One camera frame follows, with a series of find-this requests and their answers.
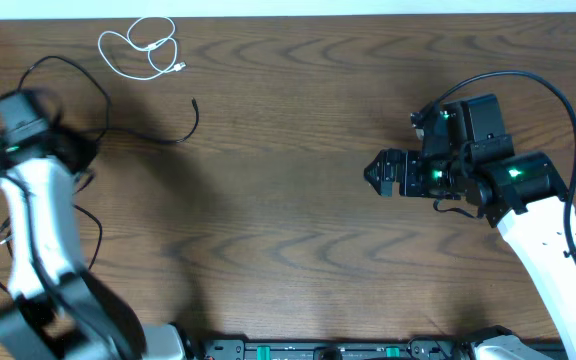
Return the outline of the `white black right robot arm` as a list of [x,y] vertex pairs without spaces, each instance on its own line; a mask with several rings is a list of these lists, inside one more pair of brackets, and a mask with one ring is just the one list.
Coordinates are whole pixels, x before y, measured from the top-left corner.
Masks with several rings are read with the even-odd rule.
[[414,113],[422,141],[415,150],[385,149],[364,178],[384,197],[460,200],[497,229],[527,270],[562,339],[576,359],[576,216],[570,191],[543,152],[517,154],[495,95]]

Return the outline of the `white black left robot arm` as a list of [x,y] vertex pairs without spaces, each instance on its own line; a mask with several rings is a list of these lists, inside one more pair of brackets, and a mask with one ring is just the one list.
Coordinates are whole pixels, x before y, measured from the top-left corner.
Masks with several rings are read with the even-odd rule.
[[1,344],[16,359],[188,358],[175,326],[142,324],[86,265],[74,194],[96,142],[50,120],[31,90],[1,95],[0,115],[13,240]]

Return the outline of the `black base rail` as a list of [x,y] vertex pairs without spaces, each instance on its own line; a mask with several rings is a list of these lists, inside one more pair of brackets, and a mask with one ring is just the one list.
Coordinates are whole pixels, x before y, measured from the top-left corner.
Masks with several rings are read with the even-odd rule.
[[200,360],[365,360],[470,359],[452,341],[420,337],[403,342],[314,342],[213,339],[203,344]]

